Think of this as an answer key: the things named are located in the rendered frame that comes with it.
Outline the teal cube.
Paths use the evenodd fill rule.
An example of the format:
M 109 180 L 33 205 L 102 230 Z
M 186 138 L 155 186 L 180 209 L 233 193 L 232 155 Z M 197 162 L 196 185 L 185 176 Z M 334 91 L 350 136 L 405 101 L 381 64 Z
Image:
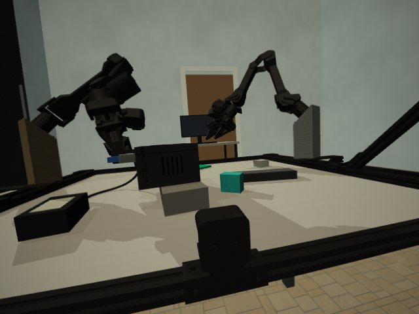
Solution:
M 221 192 L 241 193 L 244 190 L 243 172 L 224 172 L 220 174 Z

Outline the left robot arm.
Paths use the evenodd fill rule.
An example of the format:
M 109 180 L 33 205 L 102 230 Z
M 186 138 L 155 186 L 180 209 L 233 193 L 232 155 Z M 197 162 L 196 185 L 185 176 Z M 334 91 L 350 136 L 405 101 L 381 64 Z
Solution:
M 86 105 L 89 101 L 113 97 L 122 105 L 126 100 L 141 91 L 131 75 L 132 71 L 133 67 L 126 58 L 117 53 L 111 54 L 107 61 L 103 63 L 102 70 L 97 75 L 71 94 L 60 95 L 57 98 L 53 97 L 41 105 L 37 109 L 41 114 L 31 122 L 49 133 L 57 125 L 64 128 L 66 124 L 74 120 L 81 103 Z M 64 121 L 48 111 L 45 108 L 47 105 L 47 109 Z M 120 116 L 127 128 L 132 130 L 144 129 L 145 115 L 143 109 L 125 108 L 121 110 L 122 114 L 116 112 L 116 115 Z

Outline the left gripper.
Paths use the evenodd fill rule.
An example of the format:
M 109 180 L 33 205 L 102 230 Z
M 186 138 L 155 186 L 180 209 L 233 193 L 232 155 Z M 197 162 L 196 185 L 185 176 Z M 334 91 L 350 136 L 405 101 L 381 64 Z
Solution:
M 132 149 L 129 137 L 122 137 L 126 126 L 124 121 L 120 119 L 120 116 L 116 115 L 116 112 L 122 114 L 120 104 L 117 99 L 110 97 L 89 101 L 85 105 L 85 108 L 90 119 L 94 120 L 95 118 L 95 123 L 97 125 L 96 131 L 98 135 L 105 141 L 104 146 L 107 149 L 109 155 L 111 155 L 111 151 L 114 151 L 117 155 L 120 155 L 124 154 L 124 150 Z

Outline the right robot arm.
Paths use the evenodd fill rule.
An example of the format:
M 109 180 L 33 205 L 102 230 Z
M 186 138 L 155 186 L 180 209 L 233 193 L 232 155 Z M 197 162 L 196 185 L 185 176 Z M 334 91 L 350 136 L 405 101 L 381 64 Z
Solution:
M 262 61 L 264 61 L 264 65 L 258 67 Z M 233 118 L 237 113 L 242 114 L 241 107 L 245 103 L 247 90 L 255 74 L 265 71 L 268 71 L 269 73 L 271 72 L 272 80 L 274 81 L 276 87 L 276 95 L 274 95 L 274 99 L 277 109 L 283 113 L 294 114 L 299 118 L 309 107 L 301 101 L 300 94 L 290 94 L 289 91 L 285 89 L 276 65 L 275 51 L 273 50 L 267 50 L 259 55 L 255 61 L 249 64 L 239 87 L 235 89 L 232 95 L 225 98 L 224 101 L 221 99 L 214 101 L 211 109 L 209 110 L 208 116 L 214 118 L 214 121 L 216 121 L 219 118 L 221 120 L 223 119 L 225 115 L 224 111 L 229 112 Z M 230 101 L 232 101 L 233 104 Z

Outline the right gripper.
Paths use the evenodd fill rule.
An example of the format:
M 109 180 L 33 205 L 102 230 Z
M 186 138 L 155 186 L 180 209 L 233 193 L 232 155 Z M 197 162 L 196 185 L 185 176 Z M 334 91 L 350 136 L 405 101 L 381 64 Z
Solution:
M 225 115 L 222 120 L 219 118 L 216 120 L 216 124 L 214 122 L 209 122 L 206 126 L 208 127 L 206 140 L 210 139 L 213 136 L 215 136 L 214 139 L 218 139 L 221 136 L 231 131 L 234 131 L 236 128 L 236 125 L 233 122 L 233 116 L 227 111 L 225 111 Z

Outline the small beige block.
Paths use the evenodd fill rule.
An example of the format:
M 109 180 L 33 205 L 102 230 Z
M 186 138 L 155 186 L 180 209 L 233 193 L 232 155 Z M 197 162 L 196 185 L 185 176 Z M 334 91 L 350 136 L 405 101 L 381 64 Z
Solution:
M 253 167 L 260 167 L 260 168 L 269 167 L 269 160 L 263 160 L 263 159 L 254 160 Z

